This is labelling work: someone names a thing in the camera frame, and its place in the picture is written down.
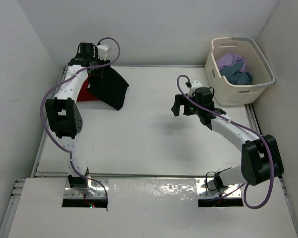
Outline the blue-grey t-shirt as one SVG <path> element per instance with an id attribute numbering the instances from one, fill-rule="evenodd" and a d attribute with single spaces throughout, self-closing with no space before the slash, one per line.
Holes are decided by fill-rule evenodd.
<path id="1" fill-rule="evenodd" d="M 240 72 L 242 64 L 236 64 L 232 67 L 223 68 L 220 71 L 221 76 L 225 76 L 230 84 L 233 85 L 251 85 L 253 76 L 249 72 Z"/>

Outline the red t-shirt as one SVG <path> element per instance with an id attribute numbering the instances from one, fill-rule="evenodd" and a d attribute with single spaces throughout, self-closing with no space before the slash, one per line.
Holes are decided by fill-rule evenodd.
<path id="1" fill-rule="evenodd" d="M 89 79 L 91 78 L 91 74 L 87 77 L 85 82 L 82 85 L 82 88 L 79 92 L 79 95 L 77 97 L 78 102 L 87 102 L 87 101 L 98 101 L 99 99 L 91 94 L 88 89 L 90 87 Z"/>

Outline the black t-shirt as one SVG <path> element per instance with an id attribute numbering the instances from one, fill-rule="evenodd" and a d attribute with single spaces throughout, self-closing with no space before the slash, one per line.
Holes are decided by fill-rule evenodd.
<path id="1" fill-rule="evenodd" d="M 116 110 L 122 108 L 129 84 L 112 67 L 92 70 L 89 84 L 88 92 L 90 94 Z"/>

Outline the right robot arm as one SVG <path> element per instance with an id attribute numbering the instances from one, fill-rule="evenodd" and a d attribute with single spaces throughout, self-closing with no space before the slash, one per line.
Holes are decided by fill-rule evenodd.
<path id="1" fill-rule="evenodd" d="M 276 139 L 271 135 L 257 135 L 231 121 L 226 111 L 216 108 L 210 88 L 197 87 L 189 94 L 175 95 L 171 108 L 173 114 L 197 115 L 200 123 L 209 130 L 226 138 L 241 152 L 241 164 L 224 169 L 214 174 L 209 183 L 215 191 L 220 192 L 230 185 L 247 183 L 256 186 L 270 179 L 270 175 L 279 177 L 284 172 Z"/>

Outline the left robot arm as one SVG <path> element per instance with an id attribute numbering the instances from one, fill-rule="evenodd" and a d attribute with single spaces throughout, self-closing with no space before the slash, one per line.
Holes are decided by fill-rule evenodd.
<path id="1" fill-rule="evenodd" d="M 83 119 L 76 103 L 93 67 L 106 64 L 109 50 L 110 47 L 102 43 L 80 43 L 76 56 L 67 65 L 64 83 L 53 98 L 45 101 L 50 131 L 55 134 L 62 150 L 70 156 L 68 183 L 70 188 L 80 192 L 88 192 L 96 183 L 90 180 L 84 160 L 77 157 L 75 146 L 83 129 Z"/>

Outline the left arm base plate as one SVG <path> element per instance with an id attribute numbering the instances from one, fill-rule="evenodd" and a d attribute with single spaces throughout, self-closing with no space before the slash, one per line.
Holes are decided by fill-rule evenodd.
<path id="1" fill-rule="evenodd" d="M 87 188 L 71 188 L 68 181 L 66 181 L 63 199 L 105 199 L 106 194 L 104 188 L 94 181 L 89 181 Z"/>

